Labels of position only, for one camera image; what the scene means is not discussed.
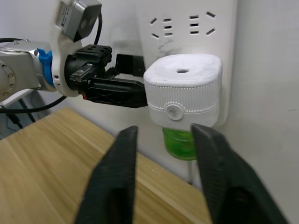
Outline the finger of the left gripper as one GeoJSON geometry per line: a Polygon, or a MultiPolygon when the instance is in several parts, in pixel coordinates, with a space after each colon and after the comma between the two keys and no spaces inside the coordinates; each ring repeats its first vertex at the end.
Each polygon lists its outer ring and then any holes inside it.
{"type": "Polygon", "coordinates": [[[84,99],[94,103],[128,108],[148,105],[144,84],[135,80],[90,78],[83,92],[84,99]]]}
{"type": "Polygon", "coordinates": [[[114,78],[119,74],[143,77],[145,64],[143,56],[117,54],[115,66],[106,71],[105,78],[114,78]]]}

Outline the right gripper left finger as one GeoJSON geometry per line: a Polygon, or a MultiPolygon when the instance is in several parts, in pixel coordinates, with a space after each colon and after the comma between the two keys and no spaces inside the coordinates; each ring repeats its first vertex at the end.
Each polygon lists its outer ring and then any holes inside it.
{"type": "Polygon", "coordinates": [[[119,132],[93,169],[74,222],[131,224],[134,219],[136,126],[119,132]]]}

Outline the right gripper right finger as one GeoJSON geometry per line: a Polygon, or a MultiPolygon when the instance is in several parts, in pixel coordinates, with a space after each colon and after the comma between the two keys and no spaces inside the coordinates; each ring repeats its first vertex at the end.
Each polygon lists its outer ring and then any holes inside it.
{"type": "Polygon", "coordinates": [[[203,194],[214,224],[286,224],[254,169],[217,130],[192,124],[203,194]]]}

